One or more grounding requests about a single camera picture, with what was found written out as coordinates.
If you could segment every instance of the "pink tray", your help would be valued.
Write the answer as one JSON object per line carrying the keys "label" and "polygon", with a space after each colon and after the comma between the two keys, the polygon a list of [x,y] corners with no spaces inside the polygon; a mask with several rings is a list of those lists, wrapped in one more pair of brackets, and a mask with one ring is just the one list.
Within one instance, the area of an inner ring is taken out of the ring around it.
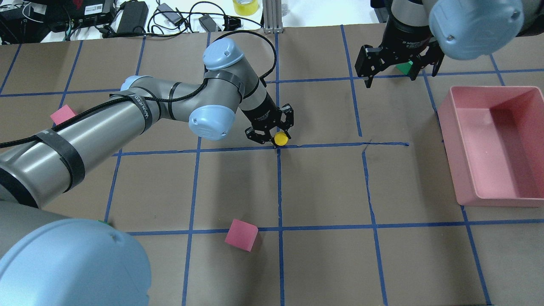
{"label": "pink tray", "polygon": [[438,117],[460,205],[544,205],[538,87],[452,87]]}

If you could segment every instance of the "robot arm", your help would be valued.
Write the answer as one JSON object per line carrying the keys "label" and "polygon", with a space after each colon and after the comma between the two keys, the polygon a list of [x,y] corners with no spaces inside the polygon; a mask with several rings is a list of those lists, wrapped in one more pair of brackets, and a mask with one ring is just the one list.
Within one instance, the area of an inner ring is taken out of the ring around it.
{"label": "robot arm", "polygon": [[517,35],[544,31],[543,0],[384,0],[384,4],[390,15],[382,43],[376,48],[363,45],[355,63],[367,88],[391,65],[411,61],[412,81],[427,65],[433,65],[436,76],[444,54],[475,59]]}
{"label": "robot arm", "polygon": [[200,86],[129,77],[104,107],[39,132],[37,141],[1,154],[0,200],[43,207],[159,119],[188,122],[198,136],[220,140],[240,108],[251,122],[246,130],[249,139],[275,144],[270,134],[275,127],[289,137],[291,106],[276,106],[233,40],[212,43],[203,61],[208,71]]}

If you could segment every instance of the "white cable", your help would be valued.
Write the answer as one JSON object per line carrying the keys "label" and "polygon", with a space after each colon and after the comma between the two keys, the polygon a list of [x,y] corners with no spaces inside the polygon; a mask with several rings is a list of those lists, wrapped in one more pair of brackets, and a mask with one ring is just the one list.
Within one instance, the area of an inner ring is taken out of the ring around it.
{"label": "white cable", "polygon": [[36,20],[36,19],[32,19],[32,18],[30,18],[30,17],[28,17],[27,15],[24,14],[24,10],[25,10],[25,9],[27,8],[27,6],[29,6],[30,4],[31,4],[31,2],[27,3],[27,4],[23,7],[23,10],[22,10],[22,12],[21,12],[21,13],[23,14],[23,16],[24,16],[26,19],[28,19],[28,20],[32,20],[32,21],[34,21],[34,22],[43,23],[43,21],[38,21],[38,20]]}

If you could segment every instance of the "green block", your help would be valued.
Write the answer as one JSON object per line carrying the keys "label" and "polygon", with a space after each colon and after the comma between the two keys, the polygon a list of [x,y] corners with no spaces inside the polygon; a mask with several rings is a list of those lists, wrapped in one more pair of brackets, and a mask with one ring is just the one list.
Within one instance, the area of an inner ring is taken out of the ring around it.
{"label": "green block", "polygon": [[408,75],[408,72],[410,72],[410,69],[412,68],[412,64],[411,60],[404,64],[397,64],[397,69],[403,74]]}

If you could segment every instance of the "pink cube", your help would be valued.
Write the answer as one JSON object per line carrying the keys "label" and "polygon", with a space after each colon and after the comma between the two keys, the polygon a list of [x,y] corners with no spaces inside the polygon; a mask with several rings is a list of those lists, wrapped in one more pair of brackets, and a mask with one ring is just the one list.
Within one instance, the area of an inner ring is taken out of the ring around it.
{"label": "pink cube", "polygon": [[538,87],[452,87],[438,116],[459,204],[544,205]]}
{"label": "pink cube", "polygon": [[76,112],[73,111],[73,109],[70,108],[70,106],[65,105],[58,109],[58,111],[54,112],[50,117],[53,119],[53,122],[57,125],[67,121],[68,119],[74,117],[77,115]]}
{"label": "pink cube", "polygon": [[259,229],[255,225],[234,219],[231,228],[228,230],[225,242],[242,250],[251,252],[251,248],[257,237],[257,232],[259,232]]}

